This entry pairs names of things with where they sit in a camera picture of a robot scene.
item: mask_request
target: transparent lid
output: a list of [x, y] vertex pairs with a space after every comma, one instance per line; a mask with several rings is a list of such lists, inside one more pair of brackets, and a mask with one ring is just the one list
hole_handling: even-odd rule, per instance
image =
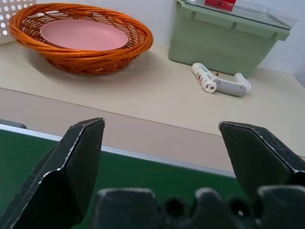
[[237, 0], [235, 4], [220, 0], [185, 0], [185, 3], [286, 30], [291, 30], [297, 22], [275, 9], [244, 0]]

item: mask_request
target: green board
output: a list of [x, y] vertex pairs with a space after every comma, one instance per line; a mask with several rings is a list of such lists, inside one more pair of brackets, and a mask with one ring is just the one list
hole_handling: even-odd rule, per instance
[[[0, 130], [0, 214], [54, 144], [56, 141]], [[74, 229], [89, 227], [95, 193], [108, 187], [151, 188], [159, 203], [173, 195], [191, 203], [194, 191], [200, 187], [212, 187], [223, 198], [244, 196], [235, 178], [102, 151], [89, 211], [83, 223]]]

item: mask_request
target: white glue gun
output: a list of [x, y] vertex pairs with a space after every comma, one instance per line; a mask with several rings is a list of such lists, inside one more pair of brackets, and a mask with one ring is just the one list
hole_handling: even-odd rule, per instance
[[211, 73], [203, 64], [194, 63], [192, 72], [201, 84], [201, 87], [208, 93], [215, 91], [243, 96], [251, 90], [250, 83], [241, 73], [232, 76], [230, 80], [225, 80]]

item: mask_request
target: white wall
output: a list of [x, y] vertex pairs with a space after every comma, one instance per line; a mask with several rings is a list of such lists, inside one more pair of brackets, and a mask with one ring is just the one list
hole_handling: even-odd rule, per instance
[[[129, 14], [146, 24], [156, 42], [168, 44], [173, 18], [174, 0], [61, 0], [114, 9]], [[275, 8], [298, 19], [291, 35], [279, 41], [260, 67], [293, 73], [305, 86], [305, 0], [247, 0]], [[37, 0], [37, 3], [54, 2]]]

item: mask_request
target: red object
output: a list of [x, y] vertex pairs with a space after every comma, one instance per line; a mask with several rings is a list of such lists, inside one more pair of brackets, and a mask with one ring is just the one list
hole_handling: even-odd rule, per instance
[[227, 11], [232, 11], [236, 0], [223, 0], [220, 2], [219, 8]]
[[219, 0], [205, 0], [204, 4], [207, 6], [219, 8], [220, 1]]

